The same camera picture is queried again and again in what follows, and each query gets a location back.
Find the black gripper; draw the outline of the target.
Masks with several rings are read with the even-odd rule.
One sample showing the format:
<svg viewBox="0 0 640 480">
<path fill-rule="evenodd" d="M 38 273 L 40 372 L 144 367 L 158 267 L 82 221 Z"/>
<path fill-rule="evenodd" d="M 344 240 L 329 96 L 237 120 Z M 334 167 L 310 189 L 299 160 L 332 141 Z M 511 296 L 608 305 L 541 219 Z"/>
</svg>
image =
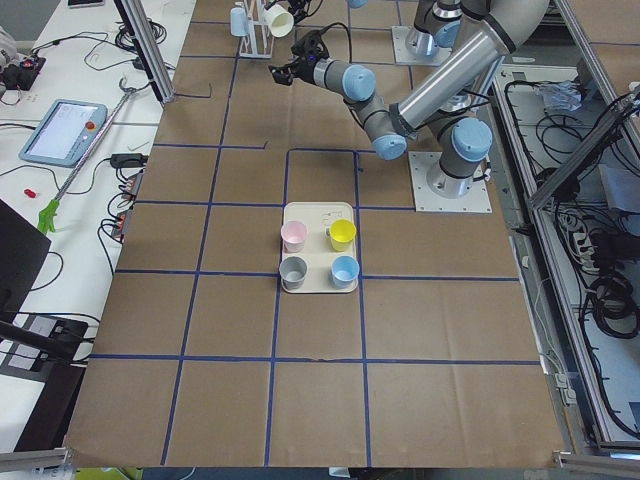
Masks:
<svg viewBox="0 0 640 480">
<path fill-rule="evenodd" d="M 320 58 L 296 57 L 291 53 L 291 61 L 284 66 L 269 65 L 276 84 L 291 86 L 294 79 L 314 83 L 314 69 Z"/>
<path fill-rule="evenodd" d="M 288 12 L 294 18 L 306 18 L 310 15 L 311 0 L 289 0 Z"/>
</svg>

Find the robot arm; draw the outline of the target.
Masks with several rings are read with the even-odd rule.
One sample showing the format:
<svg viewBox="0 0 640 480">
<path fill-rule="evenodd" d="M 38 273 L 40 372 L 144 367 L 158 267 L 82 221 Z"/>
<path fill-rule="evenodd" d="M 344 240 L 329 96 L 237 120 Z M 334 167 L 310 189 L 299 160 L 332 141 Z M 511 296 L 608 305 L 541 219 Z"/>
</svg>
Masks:
<svg viewBox="0 0 640 480">
<path fill-rule="evenodd" d="M 358 121 L 377 155 L 400 157 L 407 141 L 427 127 L 440 143 L 438 162 L 426 175 L 437 195 L 457 199 L 468 193 L 478 165 L 493 143 L 479 107 L 502 59 L 533 34 L 549 7 L 546 1 L 421 1 L 406 46 L 414 54 L 447 51 L 444 61 L 406 98 L 385 104 L 372 71 L 331 58 L 312 30 L 291 48 L 293 59 L 270 66 L 274 81 L 300 79 L 335 92 Z"/>
<path fill-rule="evenodd" d="M 418 1 L 413 25 L 393 26 L 390 30 L 396 62 L 435 65 L 438 58 L 446 58 L 456 42 L 462 15 L 461 1 Z M 352 62 L 351 29 L 342 22 L 307 29 L 291 46 L 292 56 L 300 60 L 330 59 L 324 36 L 334 27 L 345 31 L 349 62 Z"/>
</svg>

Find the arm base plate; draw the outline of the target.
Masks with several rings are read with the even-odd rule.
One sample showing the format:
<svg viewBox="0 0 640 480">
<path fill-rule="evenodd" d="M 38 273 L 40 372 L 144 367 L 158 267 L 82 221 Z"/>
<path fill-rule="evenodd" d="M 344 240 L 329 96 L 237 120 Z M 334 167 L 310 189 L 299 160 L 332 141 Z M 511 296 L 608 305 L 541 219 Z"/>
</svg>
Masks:
<svg viewBox="0 0 640 480">
<path fill-rule="evenodd" d="M 413 27 L 393 26 L 392 41 L 397 65 L 439 66 L 450 55 L 451 49 L 440 47 L 434 38 Z"/>
<path fill-rule="evenodd" d="M 440 152 L 408 154 L 415 210 L 419 213 L 490 214 L 487 181 L 478 166 L 466 179 L 448 176 Z"/>
</svg>

